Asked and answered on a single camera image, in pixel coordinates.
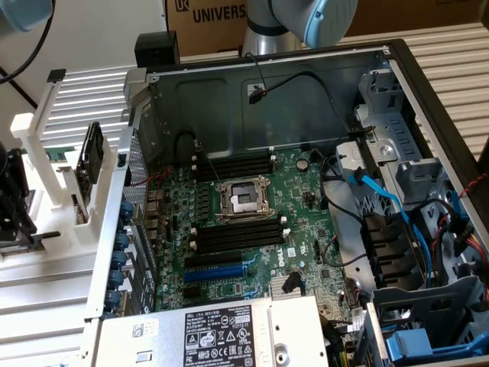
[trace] motherboard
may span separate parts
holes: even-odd
[[[319,163],[300,149],[275,151],[271,161],[271,173],[255,177],[224,179],[214,167],[204,181],[192,167],[153,172],[164,177],[151,182],[146,211],[159,266],[156,311],[306,294],[316,297],[328,319],[351,316],[343,270],[323,261],[335,230],[329,211],[321,208]],[[341,261],[335,246],[327,256]],[[292,273],[301,286],[285,294]]]

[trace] cardboard box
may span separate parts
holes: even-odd
[[[247,0],[167,0],[180,55],[237,50],[246,32]],[[484,0],[359,0],[347,36],[444,27],[481,20]]]
[[[237,50],[245,40],[247,0],[167,0],[180,56]]]
[[[359,0],[347,36],[445,27],[481,20],[484,0]]]

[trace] mounting hole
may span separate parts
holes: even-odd
[[[284,344],[275,346],[275,362],[280,367],[287,367],[290,364],[289,350]]]
[[[390,145],[384,145],[381,147],[381,153],[384,157],[388,157],[392,153],[394,153],[394,149]]]

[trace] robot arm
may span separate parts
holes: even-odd
[[[0,39],[29,32],[52,13],[51,0],[0,0]]]
[[[350,27],[358,0],[248,0],[243,54],[287,52],[304,42],[332,46]]]

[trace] power supply label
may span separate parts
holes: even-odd
[[[184,367],[254,367],[251,306],[185,315]]]

